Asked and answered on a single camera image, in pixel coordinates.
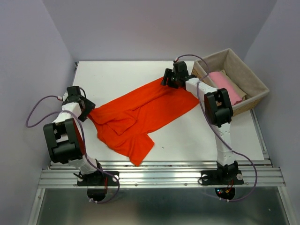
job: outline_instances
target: orange cloth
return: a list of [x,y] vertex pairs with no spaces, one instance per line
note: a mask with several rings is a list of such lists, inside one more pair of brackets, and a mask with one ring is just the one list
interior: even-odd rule
[[98,138],[110,149],[139,165],[154,145],[154,132],[190,111],[198,99],[184,89],[152,81],[90,113]]

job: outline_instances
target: folded pink towel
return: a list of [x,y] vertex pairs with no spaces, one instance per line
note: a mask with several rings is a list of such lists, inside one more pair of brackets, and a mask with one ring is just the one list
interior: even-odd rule
[[221,72],[210,73],[210,79],[215,83],[217,88],[226,88],[229,94],[231,105],[235,105],[243,101],[232,85],[227,81]]

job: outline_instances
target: beige basket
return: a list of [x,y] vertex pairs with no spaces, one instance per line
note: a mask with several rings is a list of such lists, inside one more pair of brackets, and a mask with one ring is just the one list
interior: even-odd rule
[[[211,72],[224,69],[230,79],[247,94],[245,101],[232,107],[233,116],[253,109],[270,91],[231,49],[225,49],[203,59],[209,65]],[[202,61],[195,61],[192,74],[202,78],[206,75],[206,70],[207,67]],[[216,88],[209,77],[206,77],[203,81]]]

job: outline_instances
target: white tabletop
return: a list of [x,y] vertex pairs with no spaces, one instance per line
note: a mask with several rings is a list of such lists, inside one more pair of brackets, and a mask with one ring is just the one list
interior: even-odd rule
[[[192,61],[186,61],[189,72]],[[164,75],[172,68],[171,61],[81,61],[73,85],[82,87],[96,107],[108,103]],[[87,153],[100,161],[129,161],[109,149],[97,138],[91,120],[83,123]],[[182,115],[163,128],[150,133],[155,145],[144,161],[216,161],[217,149],[200,106]],[[252,160],[264,160],[251,113],[233,117],[231,141],[234,150]]]

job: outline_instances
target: gray wall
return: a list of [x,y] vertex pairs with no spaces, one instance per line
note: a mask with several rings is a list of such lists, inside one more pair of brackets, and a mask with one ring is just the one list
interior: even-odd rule
[[[41,97],[64,92],[74,61],[41,0],[2,0],[0,30],[0,224],[23,225],[49,161],[43,126],[25,120]],[[32,122],[58,107],[47,100]]]
[[300,1],[279,0],[245,62],[270,88],[256,113],[267,149],[280,166],[300,215]]
[[78,60],[170,60],[232,48],[244,58],[276,0],[43,0]]

